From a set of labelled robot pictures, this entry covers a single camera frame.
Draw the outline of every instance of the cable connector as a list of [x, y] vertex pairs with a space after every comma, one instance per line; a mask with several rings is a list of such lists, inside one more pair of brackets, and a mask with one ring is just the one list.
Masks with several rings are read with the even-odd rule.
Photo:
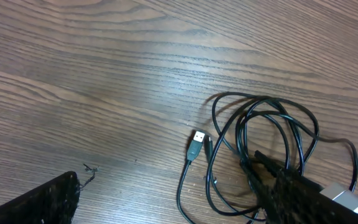
[[201, 131], [197, 131], [194, 134], [193, 140], [191, 140], [189, 149], [187, 150], [188, 161], [193, 161], [197, 158], [198, 154], [201, 151], [201, 148], [203, 147], [204, 137], [205, 133], [202, 133]]

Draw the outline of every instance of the wood grain surface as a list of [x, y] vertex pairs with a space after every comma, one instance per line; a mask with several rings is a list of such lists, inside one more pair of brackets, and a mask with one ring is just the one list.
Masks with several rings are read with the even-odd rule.
[[[0, 0], [0, 204], [68, 170], [84, 182], [86, 163], [100, 172], [74, 223], [184, 223], [186, 144], [195, 129], [216, 139], [210, 99], [224, 91], [301, 103], [322, 136], [358, 150], [358, 1]], [[250, 149], [283, 159], [277, 134], [252, 121]], [[249, 206], [237, 164], [223, 147], [214, 173]], [[211, 210], [206, 166], [201, 153], [183, 207], [197, 223], [244, 223]], [[305, 175], [348, 185], [351, 169], [344, 145], [320, 142]]]

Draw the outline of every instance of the cable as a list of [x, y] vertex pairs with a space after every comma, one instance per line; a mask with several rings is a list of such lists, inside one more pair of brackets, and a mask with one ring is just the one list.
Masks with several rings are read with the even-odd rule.
[[[237, 110], [235, 110], [235, 112], [232, 114], [232, 116], [229, 118], [229, 120], [227, 121], [227, 123], [224, 125], [224, 127], [221, 130], [220, 127], [218, 126], [218, 122], [216, 120], [216, 115], [217, 115], [216, 114], [216, 105], [217, 105], [218, 101], [221, 98], [224, 98], [225, 96], [243, 96], [248, 101], [246, 103], [244, 103], [242, 106], [240, 106]], [[298, 120], [296, 120], [295, 118], [290, 116], [287, 113], [286, 109], [283, 107], [282, 103], [295, 106], [300, 111], [302, 111], [306, 115], [308, 115], [310, 120], [312, 120], [312, 122], [313, 122], [314, 130], [310, 131], [305, 125], [303, 125], [301, 122], [299, 122]], [[276, 111], [254, 111], [256, 109], [256, 107], [258, 107], [261, 104], [268, 104], [268, 105], [272, 106], [274, 109], [276, 109]], [[310, 156], [312, 155], [318, 141], [330, 142], [330, 143], [335, 143], [335, 142], [348, 143], [348, 145], [351, 147], [352, 160], [353, 160], [353, 174], [352, 174], [352, 181], [349, 186], [349, 190], [351, 190], [352, 192], [354, 191], [354, 189], [356, 187], [356, 183], [357, 183], [357, 176], [358, 176], [358, 158], [357, 158], [356, 148], [354, 147], [353, 143], [350, 142], [350, 140], [348, 140], [348, 139], [327, 139], [327, 138], [319, 137], [319, 126], [318, 126], [316, 117], [313, 115], [313, 113], [311, 111], [309, 111], [304, 106], [299, 105], [298, 103], [292, 102], [290, 100], [282, 99], [282, 98], [272, 98], [270, 96], [255, 96], [255, 95], [250, 95], [247, 93], [226, 92], [226, 93], [223, 93], [223, 94], [219, 95], [218, 97], [216, 97], [216, 99], [214, 100], [214, 103], [212, 105], [212, 120], [213, 120], [214, 127], [219, 135], [218, 140], [216, 141], [216, 144], [214, 147], [213, 147], [213, 143], [210, 138], [206, 144], [206, 151], [207, 151], [207, 158], [208, 158], [208, 168], [207, 168], [206, 182], [205, 182], [206, 198], [208, 200], [209, 205], [215, 212], [217, 212], [221, 215], [225, 215], [225, 216], [243, 215], [249, 219], [248, 223], [253, 223], [254, 221], [257, 221], [257, 222], [265, 221], [264, 219], [257, 218], [258, 212], [260, 210], [259, 206], [254, 206], [252, 208], [245, 209], [243, 211], [238, 211], [235, 208], [233, 208], [224, 199], [224, 197], [219, 193], [219, 190], [216, 187], [216, 183], [214, 181], [213, 172], [212, 172], [214, 160], [216, 158], [216, 154], [217, 154], [222, 142], [230, 150], [237, 151], [241, 162], [250, 162], [250, 163], [252, 162], [252, 159], [249, 158], [249, 152], [248, 152], [248, 147], [247, 147], [247, 123], [249, 120], [251, 120], [252, 118], [257, 117], [257, 116], [262, 116], [262, 117], [268, 119], [280, 131], [280, 134], [282, 135], [282, 138], [284, 140], [284, 146], [285, 146], [284, 169], [290, 168], [290, 149], [289, 149], [288, 138], [287, 138], [283, 128], [281, 127], [281, 125], [273, 117], [277, 116], [277, 117], [283, 118], [286, 121], [287, 125], [289, 125], [292, 135], [295, 139], [296, 148], [298, 150], [299, 164], [298, 164], [297, 170], [298, 170], [300, 176], [303, 175], [303, 173], [305, 171], [305, 165], [306, 165], [308, 159], [310, 158]], [[226, 135], [229, 127], [231, 126], [231, 124], [234, 122], [234, 120], [236, 118], [238, 118], [238, 119], [236, 122], [236, 135], [235, 135], [236, 148], [234, 148], [225, 139], [225, 135]], [[309, 135], [313, 138], [311, 144], [309, 145], [309, 147], [305, 153], [303, 152], [302, 136], [301, 136], [299, 129], [302, 129], [307, 135]], [[182, 215], [186, 218], [186, 220], [189, 223], [194, 223], [194, 222], [191, 221], [188, 218], [188, 216], [184, 213], [184, 211], [181, 209], [180, 192], [181, 192], [181, 187], [183, 185], [183, 181], [186, 176], [187, 169], [188, 169], [189, 165], [191, 164], [191, 162], [195, 158], [196, 157], [191, 156], [191, 161], [189, 162], [189, 160], [188, 160], [188, 162], [186, 163], [186, 166], [183, 169], [183, 173], [182, 173], [182, 176], [180, 179], [180, 184], [179, 184], [178, 192], [177, 192], [177, 204], [178, 204], [179, 211], [182, 213]], [[222, 200], [222, 202], [225, 205], [227, 205], [233, 212], [220, 211], [214, 205], [212, 198], [211, 198], [210, 184], [213, 186], [213, 189], [217, 193], [218, 197]], [[248, 213], [252, 213], [252, 212], [253, 212], [253, 215], [251, 217], [247, 215]]]

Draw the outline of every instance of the usb connector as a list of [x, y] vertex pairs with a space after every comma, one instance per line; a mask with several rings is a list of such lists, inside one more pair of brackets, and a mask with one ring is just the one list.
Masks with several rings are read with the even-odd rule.
[[198, 154], [201, 151], [201, 148], [203, 147], [204, 137], [205, 133], [202, 133], [201, 131], [197, 131], [194, 134], [193, 140], [191, 140], [189, 149], [187, 150], [188, 161], [193, 161], [197, 158]]

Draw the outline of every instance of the black cable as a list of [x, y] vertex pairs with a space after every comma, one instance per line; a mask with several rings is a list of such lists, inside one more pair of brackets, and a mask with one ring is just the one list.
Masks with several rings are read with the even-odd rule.
[[[217, 115], [216, 114], [216, 105], [217, 105], [218, 101], [225, 96], [243, 96], [249, 100], [248, 100], [248, 102], [246, 102], [242, 106], [240, 106], [237, 110], [235, 110], [235, 112], [232, 114], [232, 116], [229, 118], [229, 120], [227, 121], [227, 123], [221, 130], [220, 127], [218, 126], [218, 122], [216, 120], [216, 115]], [[259, 105], [264, 104], [264, 103], [272, 106], [277, 111], [254, 111], [256, 109], [256, 107], [258, 107]], [[300, 111], [307, 114], [308, 117], [310, 118], [310, 120], [312, 120], [312, 122], [313, 122], [314, 131], [310, 131], [301, 122], [299, 122], [295, 118], [291, 117], [287, 113], [286, 109], [283, 107], [282, 103], [286, 103], [286, 104], [295, 106]], [[303, 173], [305, 171], [305, 164], [307, 163], [308, 159], [312, 155], [312, 153], [316, 147], [316, 144], [319, 140], [323, 141], [323, 142], [331, 142], [331, 143], [334, 143], [334, 142], [348, 143], [348, 145], [350, 145], [351, 150], [352, 150], [352, 159], [353, 159], [353, 175], [352, 175], [351, 184], [349, 186], [349, 190], [351, 190], [352, 192], [354, 191], [354, 189], [356, 187], [357, 175], [358, 175], [358, 158], [357, 158], [356, 148], [354, 147], [353, 143], [351, 143], [348, 139], [326, 139], [326, 138], [319, 137], [319, 126], [318, 126], [316, 117], [313, 115], [313, 113], [311, 111], [309, 111], [304, 106], [299, 105], [298, 103], [292, 102], [290, 100], [281, 99], [281, 98], [272, 98], [269, 96], [255, 96], [255, 95], [250, 95], [247, 93], [226, 92], [226, 93], [219, 95], [215, 99], [215, 101], [212, 105], [212, 120], [213, 120], [214, 127], [215, 127], [216, 131], [218, 132], [219, 137], [218, 137], [218, 140], [216, 141], [216, 144], [215, 144], [213, 150], [211, 149], [211, 152], [208, 153], [209, 161], [208, 161], [208, 168], [207, 168], [207, 173], [206, 173], [205, 189], [206, 189], [206, 197], [207, 197], [208, 203], [215, 212], [217, 212], [221, 215], [225, 215], [225, 216], [243, 215], [250, 220], [248, 223], [253, 223], [254, 221], [258, 221], [258, 222], [265, 221], [265, 219], [256, 218], [258, 215], [258, 212], [260, 210], [259, 206], [254, 206], [252, 208], [245, 209], [243, 211], [238, 211], [234, 207], [232, 207], [224, 199], [224, 197], [220, 194], [219, 190], [217, 189], [216, 183], [214, 182], [213, 173], [212, 173], [213, 163], [214, 163], [216, 154], [217, 154], [218, 149], [219, 149], [220, 145], [222, 144], [222, 142], [230, 150], [237, 151], [241, 162], [249, 162], [249, 163], [252, 162], [252, 159], [249, 158], [249, 152], [248, 152], [248, 147], [247, 147], [247, 123], [250, 119], [252, 119], [256, 116], [262, 116], [262, 117], [268, 119], [280, 131], [280, 134], [282, 135], [282, 138], [284, 140], [284, 145], [285, 145], [284, 169], [290, 168], [290, 149], [289, 149], [289, 144], [288, 144], [288, 138], [287, 138], [283, 128], [281, 127], [281, 125], [273, 117], [279, 116], [287, 122], [287, 124], [289, 125], [289, 127], [291, 129], [292, 135], [295, 139], [296, 148], [298, 149], [299, 164], [298, 164], [297, 169], [298, 169], [299, 175], [303, 175]], [[236, 149], [234, 149], [229, 144], [229, 142], [225, 139], [225, 135], [226, 135], [230, 125], [234, 122], [234, 120], [236, 118], [238, 118], [238, 119], [236, 122], [236, 135], [235, 135]], [[299, 129], [302, 129], [307, 135], [309, 135], [313, 138], [311, 144], [309, 145], [309, 148], [306, 150], [305, 153], [303, 152], [302, 136], [301, 136]], [[208, 146], [208, 148], [212, 148], [212, 141], [209, 141], [209, 144], [210, 144], [210, 146]], [[182, 176], [180, 179], [178, 192], [177, 192], [177, 204], [178, 204], [179, 211], [186, 218], [186, 220], [189, 223], [194, 223], [184, 213], [184, 211], [182, 210], [182, 208], [180, 206], [181, 187], [183, 185], [183, 181], [185, 179], [186, 172], [187, 172], [187, 169], [188, 169], [191, 161], [188, 161], [186, 163], [185, 168], [183, 169], [183, 173], [182, 173]], [[212, 198], [211, 198], [211, 192], [210, 192], [210, 187], [209, 187], [210, 184], [212, 184], [214, 191], [217, 193], [218, 197], [222, 200], [222, 202], [226, 206], [228, 206], [233, 212], [220, 211], [214, 205]], [[252, 213], [252, 212], [253, 212], [252, 217], [247, 215], [248, 213]]]

